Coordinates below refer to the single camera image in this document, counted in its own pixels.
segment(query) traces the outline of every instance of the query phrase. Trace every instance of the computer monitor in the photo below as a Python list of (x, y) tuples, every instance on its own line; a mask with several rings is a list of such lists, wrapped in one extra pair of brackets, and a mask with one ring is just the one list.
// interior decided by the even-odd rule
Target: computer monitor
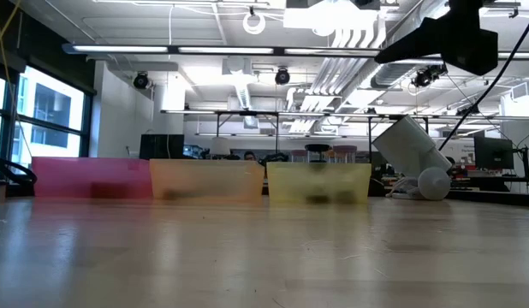
[(182, 159), (184, 144), (185, 136), (181, 134), (142, 134), (139, 158)]
[(514, 152), (512, 141), (474, 137), (476, 151), (476, 167), (486, 169), (513, 169)]

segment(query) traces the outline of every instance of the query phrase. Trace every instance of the desk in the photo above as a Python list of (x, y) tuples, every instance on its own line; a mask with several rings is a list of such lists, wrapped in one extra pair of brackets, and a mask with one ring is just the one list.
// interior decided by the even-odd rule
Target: desk
[(454, 179), (455, 187), (477, 187), (481, 191), (490, 192), (507, 192), (508, 188), (505, 183), (508, 182), (528, 182), (529, 179), (517, 176), (474, 176), (463, 179)]
[(0, 205), (0, 307), (529, 307), (529, 210)]

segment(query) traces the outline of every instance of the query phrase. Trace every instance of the window frame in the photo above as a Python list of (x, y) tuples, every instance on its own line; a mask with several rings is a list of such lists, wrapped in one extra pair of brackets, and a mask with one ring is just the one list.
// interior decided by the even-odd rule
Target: window frame
[(32, 118), (30, 116), (18, 114), (17, 109), (14, 109), (13, 102), (14, 100), (17, 103), (19, 101), (18, 89), (21, 82), (21, 72), (14, 71), (11, 68), (9, 69), (9, 77), (12, 85), (12, 90), (14, 92), (14, 97), (12, 98), (9, 92), (9, 84), (6, 78), (6, 74), (4, 73), (4, 67), (0, 63), (0, 79), (6, 81), (4, 85), (3, 108), (0, 109), (0, 117), (2, 118), (2, 125), (0, 129), (0, 158), (4, 158), (7, 160), (11, 159), (14, 145), (15, 124), (18, 120), (23, 123), (32, 124), (38, 127), (48, 128), (58, 132), (71, 133), (80, 136), (80, 149), (78, 155), (79, 157), (88, 157), (90, 145), (90, 127), (92, 119), (92, 102), (94, 93), (84, 91), (78, 86), (75, 86), (72, 83), (63, 80), (62, 78), (59, 78), (59, 76), (50, 74), (50, 72), (47, 72), (45, 69), (42, 69), (39, 66), (27, 63), (27, 67), (37, 69), (41, 73), (46, 74), (58, 81), (61, 81), (62, 83), (68, 86), (72, 86), (74, 89), (81, 91), (84, 94), (81, 130), (76, 130), (56, 123), (43, 121), (36, 118)]

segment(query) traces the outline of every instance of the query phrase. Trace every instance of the person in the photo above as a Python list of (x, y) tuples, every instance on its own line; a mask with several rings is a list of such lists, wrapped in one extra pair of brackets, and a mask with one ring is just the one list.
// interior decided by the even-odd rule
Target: person
[(257, 158), (255, 157), (255, 153), (253, 153), (252, 151), (247, 151), (244, 154), (244, 160), (256, 161)]

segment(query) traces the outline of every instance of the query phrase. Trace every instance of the black wire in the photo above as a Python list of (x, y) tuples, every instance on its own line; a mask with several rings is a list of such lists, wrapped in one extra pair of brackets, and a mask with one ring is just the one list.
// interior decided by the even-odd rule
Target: black wire
[[(459, 92), (464, 96), (464, 98), (467, 100), (468, 103), (470, 103), (470, 98), (468, 98), (468, 96), (466, 94), (464, 94), (464, 92), (459, 88), (459, 86), (455, 83), (455, 81), (453, 79), (451, 79), (451, 76), (449, 76), (449, 74), (447, 74), (447, 77), (449, 78), (449, 80), (451, 80), (451, 82), (453, 83), (453, 85), (455, 85), (455, 87), (459, 90)], [(479, 111), (479, 113), (483, 116), (483, 118), (485, 118), (485, 120), (487, 120), (487, 122), (489, 122), (489, 124), (491, 124), (504, 138), (510, 140), (510, 142), (512, 142), (512, 145), (515, 145), (515, 142), (513, 142), (507, 135), (505, 135), (501, 128), (499, 128), (495, 123), (493, 123), (492, 121), (489, 120), (489, 118), (483, 114), (483, 112)]]
[(519, 149), (520, 148), (520, 145), (521, 145), (521, 142), (525, 141), (527, 138), (529, 138), (529, 134), (520, 141), (520, 143), (518, 145), (515, 146), (516, 149)]
[(487, 90), (485, 90), (485, 92), (481, 95), (481, 97), (479, 97), (479, 99), (476, 101), (476, 103), (474, 103), (472, 105), (472, 107), (470, 107), (468, 109), (468, 111), (462, 116), (461, 120), (456, 124), (455, 126), (455, 129), (453, 129), (451, 131), (451, 133), (449, 134), (449, 136), (446, 138), (446, 140), (444, 140), (444, 142), (442, 143), (442, 146), (439, 147), (439, 150), (441, 151), (443, 149), (443, 147), (449, 142), (449, 140), (451, 138), (453, 138), (453, 136), (455, 135), (456, 131), (459, 129), (459, 127), (462, 125), (462, 122), (464, 122), (464, 120), (466, 120), (468, 118), (468, 116), (470, 115), (470, 113), (472, 113), (472, 110), (474, 110), (474, 108), (478, 107), (479, 103), (481, 103), (485, 97), (487, 97), (487, 95), (489, 94), (489, 92), (495, 88), (495, 85), (496, 83), (501, 79), (502, 75), (504, 74), (504, 72), (506, 71), (506, 69), (508, 68), (508, 65), (512, 62), (512, 60), (514, 59), (514, 56), (515, 56), (515, 53), (518, 51), (518, 49), (520, 48), (521, 44), (523, 43), (523, 40), (525, 39), (525, 37), (527, 36), (527, 34), (529, 33), (529, 24), (527, 25), (525, 31), (521, 34), (521, 37), (520, 37), (520, 40), (518, 40), (518, 42), (516, 43), (514, 49), (512, 50), (512, 52), (510, 53), (510, 56), (508, 57), (508, 60), (506, 60), (506, 63), (504, 63), (504, 66), (502, 67), (501, 71), (498, 73), (498, 75), (496, 76), (496, 78), (493, 80), (493, 82), (491, 82), (489, 88), (487, 88)]

